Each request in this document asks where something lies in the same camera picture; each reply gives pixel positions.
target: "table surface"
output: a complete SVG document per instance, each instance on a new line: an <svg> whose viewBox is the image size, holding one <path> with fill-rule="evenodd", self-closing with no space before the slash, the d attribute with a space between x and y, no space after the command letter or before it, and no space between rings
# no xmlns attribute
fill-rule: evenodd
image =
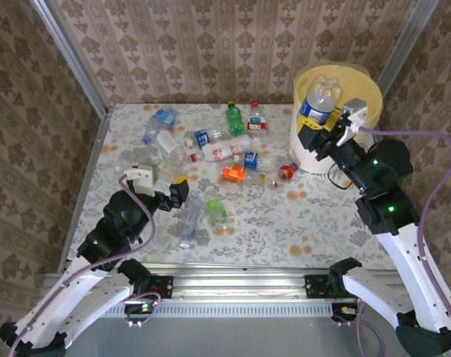
<svg viewBox="0 0 451 357"><path fill-rule="evenodd" d="M184 136L214 122L225 123L224 104L177 104L178 119L171 131L179 143ZM244 118L249 106L238 105ZM155 145L146 146L141 138L146 123L159 105L117 105L103 142L69 257L77 252L86 234L103 216L103 207L120 189L118 167L137 164L142 158L158 158ZM288 135L291 104L264 105L270 132L261 138L261 152L278 156L279 164L289 164ZM371 138L363 146L368 146ZM282 191L245 187L218 177L219 163L195 163L187 168L190 190L204 191L213 184L230 216L230 227L214 234L205 215L201 215L195 244L178 247L179 211L157 211L156 237L135 258L151 263L217 263L276 267L327 268L346 257L355 257L366 268L395 268L376 237L357 215L354 201L359 197L352 186L339 190L325 175L299 170ZM346 184L337 171L331 177ZM142 237L147 239L146 227Z"/></svg>

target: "wall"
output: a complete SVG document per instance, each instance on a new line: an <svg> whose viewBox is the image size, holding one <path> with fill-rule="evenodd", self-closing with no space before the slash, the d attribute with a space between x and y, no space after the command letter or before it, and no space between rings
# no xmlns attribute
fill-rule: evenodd
<svg viewBox="0 0 451 357"><path fill-rule="evenodd" d="M440 0L384 100L384 129L437 130L451 136L451 1ZM437 138L405 138L415 168L405 181L425 203L451 164L451 147ZM433 202L426 240L451 288L451 177Z"/></svg>
<svg viewBox="0 0 451 357"><path fill-rule="evenodd" d="M98 122L29 2L0 1L0 324L56 269Z"/></svg>
<svg viewBox="0 0 451 357"><path fill-rule="evenodd" d="M105 103L290 103L319 59L374 79L416 0L55 0Z"/></svg>

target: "blue bottle label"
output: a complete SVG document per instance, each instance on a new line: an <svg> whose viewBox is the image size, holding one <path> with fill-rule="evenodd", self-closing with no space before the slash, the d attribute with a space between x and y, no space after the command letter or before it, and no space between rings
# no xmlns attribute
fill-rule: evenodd
<svg viewBox="0 0 451 357"><path fill-rule="evenodd" d="M175 116L162 109L159 109L154 116L169 126L172 126L175 122Z"/></svg>
<svg viewBox="0 0 451 357"><path fill-rule="evenodd" d="M315 120L319 125L326 124L328 121L331 112L321 112L320 110L316 110L309 103L308 99L305 99L305 102L302 104L299 113L304 115L307 118Z"/></svg>
<svg viewBox="0 0 451 357"><path fill-rule="evenodd" d="M205 129L199 130L194 133L195 138L197 139L198 147L202 147L205 144L210 142L210 136Z"/></svg>
<svg viewBox="0 0 451 357"><path fill-rule="evenodd" d="M246 152L243 165L249 169L256 170L258 167L258 154L256 152Z"/></svg>

